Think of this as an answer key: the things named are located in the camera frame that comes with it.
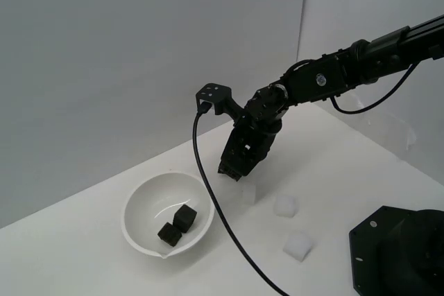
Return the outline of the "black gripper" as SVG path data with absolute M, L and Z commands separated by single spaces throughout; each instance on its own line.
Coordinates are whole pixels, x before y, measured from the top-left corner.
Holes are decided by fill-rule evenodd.
M 248 100 L 223 150 L 222 174 L 248 175 L 266 158 L 275 136 L 264 134 L 277 134 L 282 129 L 288 97 L 284 85 L 274 83 L 258 89 Z

